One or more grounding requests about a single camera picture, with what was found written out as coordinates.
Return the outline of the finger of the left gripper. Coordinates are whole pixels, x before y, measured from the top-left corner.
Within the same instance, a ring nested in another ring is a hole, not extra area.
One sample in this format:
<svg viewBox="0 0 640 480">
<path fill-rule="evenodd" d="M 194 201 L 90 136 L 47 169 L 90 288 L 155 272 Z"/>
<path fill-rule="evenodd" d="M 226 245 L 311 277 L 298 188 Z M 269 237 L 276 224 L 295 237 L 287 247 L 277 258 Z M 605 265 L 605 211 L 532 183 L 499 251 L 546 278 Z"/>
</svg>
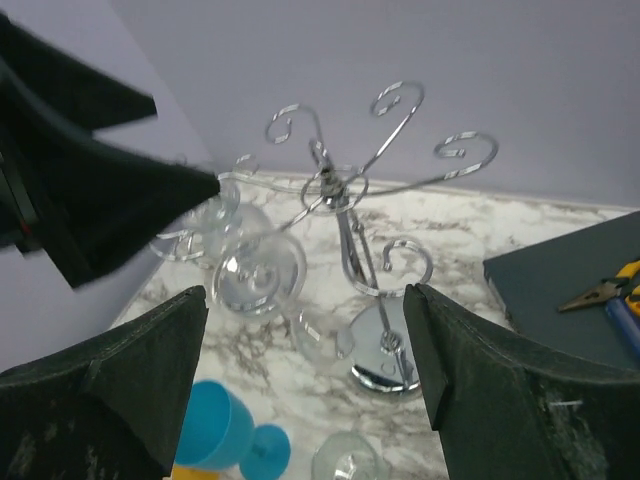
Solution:
<svg viewBox="0 0 640 480">
<path fill-rule="evenodd" d="M 73 288 L 126 264 L 216 196 L 215 175 L 95 140 L 1 77 L 1 245 L 43 250 Z"/>
<path fill-rule="evenodd" d="M 56 48 L 1 15 L 1 59 L 41 100 L 89 131 L 157 115 L 152 96 Z"/>
</svg>

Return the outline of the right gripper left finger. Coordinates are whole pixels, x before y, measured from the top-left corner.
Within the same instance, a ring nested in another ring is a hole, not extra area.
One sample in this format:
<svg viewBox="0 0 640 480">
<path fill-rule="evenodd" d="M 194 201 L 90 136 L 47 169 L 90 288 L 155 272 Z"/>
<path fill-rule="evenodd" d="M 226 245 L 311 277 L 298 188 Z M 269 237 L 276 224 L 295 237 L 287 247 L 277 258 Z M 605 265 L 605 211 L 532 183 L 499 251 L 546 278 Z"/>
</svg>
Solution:
<svg viewBox="0 0 640 480">
<path fill-rule="evenodd" d="M 4 479 L 164 479 L 208 316 L 190 287 L 120 326 L 1 374 Z"/>
</svg>

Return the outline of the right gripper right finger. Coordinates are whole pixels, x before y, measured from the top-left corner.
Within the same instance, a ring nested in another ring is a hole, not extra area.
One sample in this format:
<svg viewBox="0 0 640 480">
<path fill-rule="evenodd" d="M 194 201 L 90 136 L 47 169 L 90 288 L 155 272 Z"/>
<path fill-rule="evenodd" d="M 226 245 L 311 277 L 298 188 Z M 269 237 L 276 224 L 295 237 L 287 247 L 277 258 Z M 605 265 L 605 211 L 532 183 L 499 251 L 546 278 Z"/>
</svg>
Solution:
<svg viewBox="0 0 640 480">
<path fill-rule="evenodd" d="M 434 288 L 404 316 L 453 479 L 635 479 L 639 375 L 550 349 Z"/>
</svg>

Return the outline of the tall chrome glass rack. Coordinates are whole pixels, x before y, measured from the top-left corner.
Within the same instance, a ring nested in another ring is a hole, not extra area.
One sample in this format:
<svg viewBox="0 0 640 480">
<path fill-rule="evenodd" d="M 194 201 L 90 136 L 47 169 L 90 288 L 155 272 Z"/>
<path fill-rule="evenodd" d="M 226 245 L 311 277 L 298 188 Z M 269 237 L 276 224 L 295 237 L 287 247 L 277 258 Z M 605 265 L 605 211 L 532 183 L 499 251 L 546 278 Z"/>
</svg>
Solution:
<svg viewBox="0 0 640 480">
<path fill-rule="evenodd" d="M 382 260 L 375 263 L 366 239 L 365 228 L 358 217 L 357 205 L 373 196 L 369 187 L 368 166 L 339 166 L 335 164 L 326 147 L 321 132 L 316 132 L 309 142 L 310 154 L 316 164 L 316 173 L 299 190 L 302 206 L 301 217 L 331 216 L 336 220 L 339 235 L 340 259 L 343 274 L 348 283 L 359 293 L 371 299 L 369 307 L 353 320 L 345 321 L 355 338 L 353 363 L 341 370 L 323 371 L 330 375 L 347 373 L 368 390 L 385 394 L 406 394 L 419 387 L 418 375 L 413 365 L 413 356 L 408 342 L 408 332 L 402 310 L 402 289 L 384 289 L 377 279 L 379 271 L 391 271 L 392 254 L 405 249 L 417 256 L 424 264 L 422 280 L 428 281 L 434 264 L 429 252 L 417 241 L 409 238 L 394 238 L 383 247 Z M 246 158 L 240 158 L 237 169 L 224 173 L 240 184 L 255 184 L 253 169 Z M 173 262 L 193 263 L 210 272 L 199 260 L 198 247 L 193 232 L 185 226 L 161 233 L 151 243 L 151 250 L 159 257 Z M 276 229 L 292 236 L 292 223 L 285 222 Z M 300 310 L 314 309 L 301 301 L 301 293 L 295 301 L 275 318 L 289 320 Z"/>
</svg>

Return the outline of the tall clear flute glass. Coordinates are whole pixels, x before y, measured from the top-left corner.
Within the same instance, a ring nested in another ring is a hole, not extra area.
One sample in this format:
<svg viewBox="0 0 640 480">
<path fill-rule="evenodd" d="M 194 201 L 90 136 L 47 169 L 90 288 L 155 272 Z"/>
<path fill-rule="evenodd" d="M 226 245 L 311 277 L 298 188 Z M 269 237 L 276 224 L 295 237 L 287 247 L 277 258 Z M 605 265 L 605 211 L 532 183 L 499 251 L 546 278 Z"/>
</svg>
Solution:
<svg viewBox="0 0 640 480">
<path fill-rule="evenodd" d="M 262 208 L 241 199 L 234 180 L 223 177 L 219 186 L 216 196 L 185 219 L 199 260 L 210 269 L 207 293 L 234 319 L 267 322 L 300 294 L 307 270 L 304 251 Z"/>
</svg>

